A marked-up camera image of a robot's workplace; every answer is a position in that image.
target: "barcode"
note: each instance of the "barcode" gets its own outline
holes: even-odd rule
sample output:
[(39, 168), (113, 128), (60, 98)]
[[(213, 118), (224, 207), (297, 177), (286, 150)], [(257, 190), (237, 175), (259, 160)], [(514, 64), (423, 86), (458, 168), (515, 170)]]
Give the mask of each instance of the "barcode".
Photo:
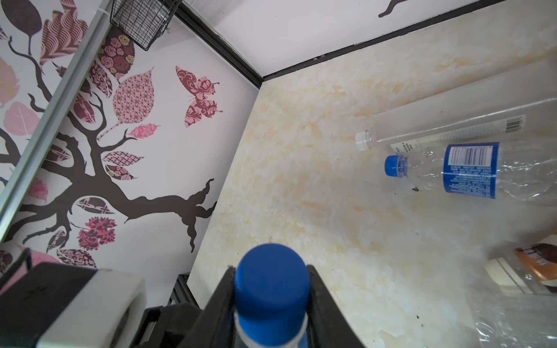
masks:
[(507, 120), (507, 127), (505, 128), (505, 133), (517, 132), (520, 131), (521, 129), (522, 129), (522, 116)]
[(448, 165), (491, 166), (493, 146), (455, 146), (449, 152)]

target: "white wall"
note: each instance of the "white wall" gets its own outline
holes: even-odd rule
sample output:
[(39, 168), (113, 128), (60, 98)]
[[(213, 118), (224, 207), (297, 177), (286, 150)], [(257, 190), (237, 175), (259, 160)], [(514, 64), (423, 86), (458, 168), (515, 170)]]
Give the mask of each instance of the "white wall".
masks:
[(184, 0), (262, 76), (475, 0)]

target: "empty water bottle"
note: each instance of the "empty water bottle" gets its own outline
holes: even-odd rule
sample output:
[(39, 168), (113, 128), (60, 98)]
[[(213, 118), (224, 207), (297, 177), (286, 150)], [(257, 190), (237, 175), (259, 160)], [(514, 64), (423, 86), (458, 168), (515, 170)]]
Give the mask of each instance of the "empty water bottle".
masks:
[(385, 172), (420, 189), (557, 205), (557, 140), (429, 144), (388, 156)]

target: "blue label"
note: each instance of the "blue label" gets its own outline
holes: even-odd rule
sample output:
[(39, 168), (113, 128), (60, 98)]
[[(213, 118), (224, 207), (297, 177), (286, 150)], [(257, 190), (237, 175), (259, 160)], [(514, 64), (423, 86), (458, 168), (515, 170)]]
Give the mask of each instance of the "blue label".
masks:
[(498, 153), (499, 143), (449, 145), (443, 166), (445, 191), (495, 199)]

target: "white bottle cap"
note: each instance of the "white bottle cap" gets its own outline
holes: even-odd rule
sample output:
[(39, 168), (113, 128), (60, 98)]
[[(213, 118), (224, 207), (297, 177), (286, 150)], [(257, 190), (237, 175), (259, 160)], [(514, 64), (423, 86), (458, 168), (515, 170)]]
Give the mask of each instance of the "white bottle cap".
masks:
[(368, 139), (365, 136), (365, 131), (356, 134), (356, 147), (360, 151), (370, 150)]

